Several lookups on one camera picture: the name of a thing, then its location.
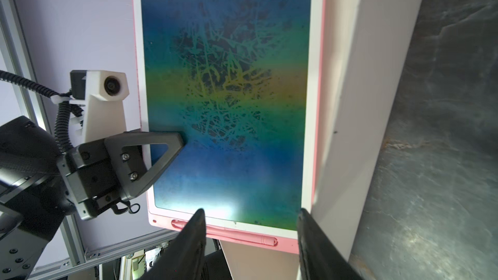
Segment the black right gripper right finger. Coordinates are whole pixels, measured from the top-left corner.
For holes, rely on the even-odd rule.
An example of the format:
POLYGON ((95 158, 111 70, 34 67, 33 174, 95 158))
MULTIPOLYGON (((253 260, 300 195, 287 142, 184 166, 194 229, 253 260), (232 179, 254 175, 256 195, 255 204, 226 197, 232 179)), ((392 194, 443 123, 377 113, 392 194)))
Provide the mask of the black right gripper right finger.
POLYGON ((299 212, 297 232, 302 279, 362 280, 306 209, 299 212))

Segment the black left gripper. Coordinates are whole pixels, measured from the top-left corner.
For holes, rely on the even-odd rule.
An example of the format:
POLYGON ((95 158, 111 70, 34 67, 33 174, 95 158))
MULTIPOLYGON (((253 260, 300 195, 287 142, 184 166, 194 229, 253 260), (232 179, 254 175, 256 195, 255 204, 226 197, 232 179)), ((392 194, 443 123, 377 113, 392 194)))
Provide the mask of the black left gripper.
POLYGON ((66 198, 83 220, 111 209, 133 214, 128 202, 145 193, 184 147, 178 132, 125 132, 73 147, 57 167, 66 198))

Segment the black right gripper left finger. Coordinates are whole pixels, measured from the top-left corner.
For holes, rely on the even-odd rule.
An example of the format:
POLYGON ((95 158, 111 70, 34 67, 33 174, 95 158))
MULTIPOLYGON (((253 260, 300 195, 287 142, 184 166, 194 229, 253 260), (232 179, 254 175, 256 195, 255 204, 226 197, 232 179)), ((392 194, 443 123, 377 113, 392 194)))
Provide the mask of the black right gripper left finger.
POLYGON ((198 209, 141 279, 200 279, 205 261, 205 247, 205 212, 198 209))

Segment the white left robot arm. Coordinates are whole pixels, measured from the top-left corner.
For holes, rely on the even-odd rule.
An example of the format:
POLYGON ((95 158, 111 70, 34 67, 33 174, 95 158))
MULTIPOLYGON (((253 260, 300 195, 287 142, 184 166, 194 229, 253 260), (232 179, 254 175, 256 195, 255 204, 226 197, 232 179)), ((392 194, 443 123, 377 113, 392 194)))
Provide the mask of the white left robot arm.
POLYGON ((172 132, 124 132, 60 150, 28 118, 1 127, 1 278, 27 279, 68 215, 136 213, 184 142, 172 132))

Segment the cream plastic storage tray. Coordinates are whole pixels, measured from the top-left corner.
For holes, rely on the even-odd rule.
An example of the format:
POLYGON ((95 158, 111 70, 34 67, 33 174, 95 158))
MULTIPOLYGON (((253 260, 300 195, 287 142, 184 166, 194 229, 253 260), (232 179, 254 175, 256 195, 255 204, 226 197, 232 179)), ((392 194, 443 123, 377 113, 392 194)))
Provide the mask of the cream plastic storage tray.
POLYGON ((311 214, 348 259, 421 0, 325 0, 311 214))

